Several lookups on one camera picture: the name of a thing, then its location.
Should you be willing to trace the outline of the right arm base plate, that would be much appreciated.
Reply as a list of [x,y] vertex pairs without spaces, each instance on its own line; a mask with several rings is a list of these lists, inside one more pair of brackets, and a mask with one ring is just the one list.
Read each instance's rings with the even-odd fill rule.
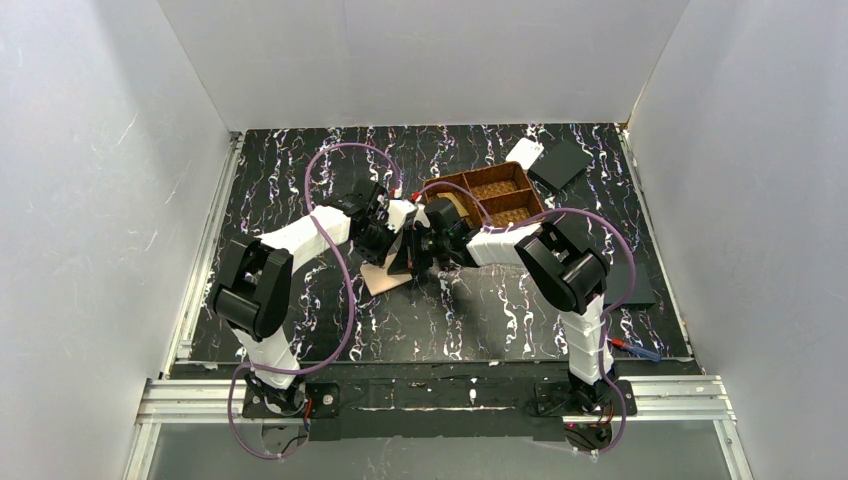
[[617,390],[604,380],[592,385],[577,381],[542,381],[533,385],[528,413],[538,417],[584,416],[592,414],[636,415],[638,407],[632,384],[616,380]]

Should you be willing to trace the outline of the brown woven divided basket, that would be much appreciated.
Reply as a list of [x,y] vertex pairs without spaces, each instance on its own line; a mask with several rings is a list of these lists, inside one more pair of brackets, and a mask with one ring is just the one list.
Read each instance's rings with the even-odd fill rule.
[[497,228],[518,224],[544,211],[536,188],[517,163],[506,162],[432,178],[426,180],[424,185],[437,182],[448,182],[452,186],[437,185],[424,192],[421,200],[427,204],[438,198],[437,193],[453,193],[467,209],[469,216],[464,219],[472,227],[480,227],[486,216],[455,185],[470,192],[483,205],[491,217],[491,225]]

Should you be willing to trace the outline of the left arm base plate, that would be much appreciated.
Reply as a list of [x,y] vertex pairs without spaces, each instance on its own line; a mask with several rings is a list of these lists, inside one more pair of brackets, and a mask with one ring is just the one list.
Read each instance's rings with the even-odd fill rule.
[[300,383],[285,391],[249,386],[241,415],[250,419],[327,419],[339,415],[340,388],[333,383]]

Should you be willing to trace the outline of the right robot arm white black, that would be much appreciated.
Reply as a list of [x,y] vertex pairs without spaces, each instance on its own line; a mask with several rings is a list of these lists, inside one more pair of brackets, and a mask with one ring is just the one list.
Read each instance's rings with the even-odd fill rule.
[[403,228],[388,271],[416,275],[441,260],[468,268],[524,267],[544,299],[562,314],[570,338],[570,375],[586,385],[610,383],[613,360],[602,343],[602,316],[611,265],[588,234],[570,224],[578,213],[560,208],[515,226],[477,229],[452,202],[437,200]]

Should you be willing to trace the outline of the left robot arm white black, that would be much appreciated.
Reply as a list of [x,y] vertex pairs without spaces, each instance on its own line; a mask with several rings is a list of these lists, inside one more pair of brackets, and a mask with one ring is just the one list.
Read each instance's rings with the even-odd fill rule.
[[416,212],[414,203],[364,180],[276,231],[228,242],[210,303],[245,348],[261,384],[284,391],[302,374],[283,328],[293,275],[346,243],[366,262],[383,265]]

